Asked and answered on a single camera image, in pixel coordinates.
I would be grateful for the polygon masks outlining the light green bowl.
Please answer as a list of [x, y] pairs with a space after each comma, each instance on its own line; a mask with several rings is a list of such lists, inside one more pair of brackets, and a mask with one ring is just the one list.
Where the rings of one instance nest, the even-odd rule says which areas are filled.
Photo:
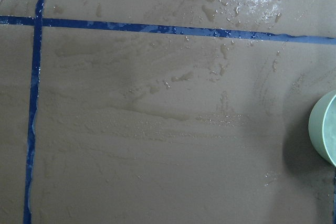
[[335, 90], [316, 102], [309, 116], [308, 130], [314, 149], [335, 167]]

